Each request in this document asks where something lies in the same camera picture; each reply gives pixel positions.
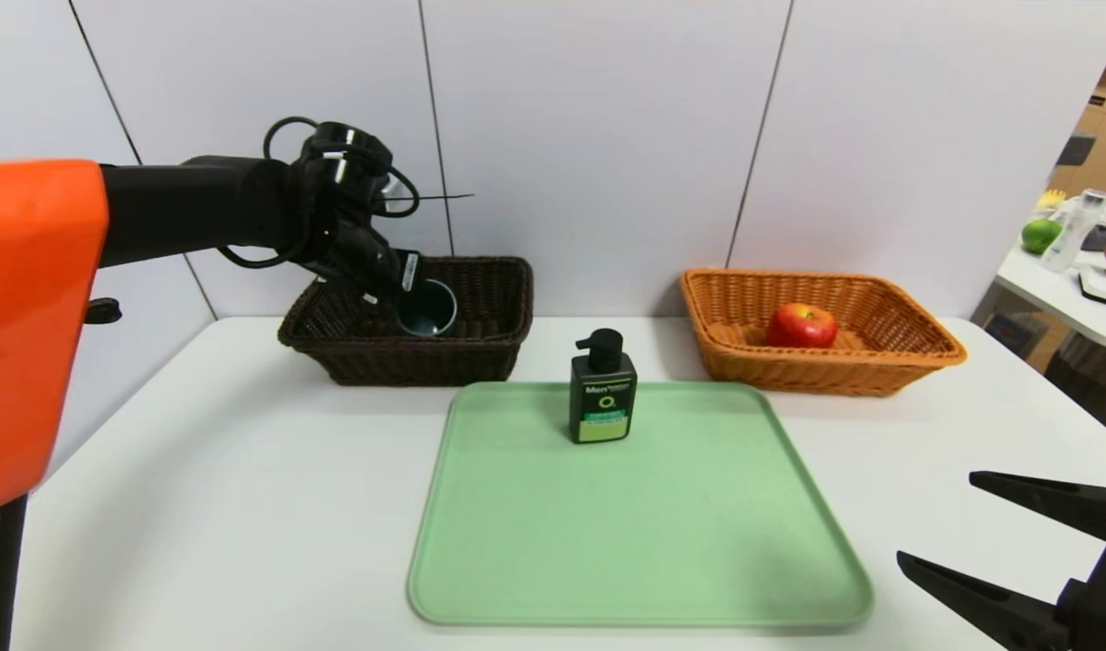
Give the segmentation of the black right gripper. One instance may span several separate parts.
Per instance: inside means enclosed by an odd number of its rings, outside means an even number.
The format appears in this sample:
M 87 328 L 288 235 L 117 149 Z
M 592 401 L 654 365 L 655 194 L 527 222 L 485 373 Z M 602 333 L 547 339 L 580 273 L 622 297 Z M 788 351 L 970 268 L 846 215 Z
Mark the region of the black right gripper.
M 971 471 L 969 484 L 1103 540 L 1087 581 L 1048 603 L 897 552 L 904 576 L 1006 650 L 1106 650 L 1106 487 L 999 471 Z

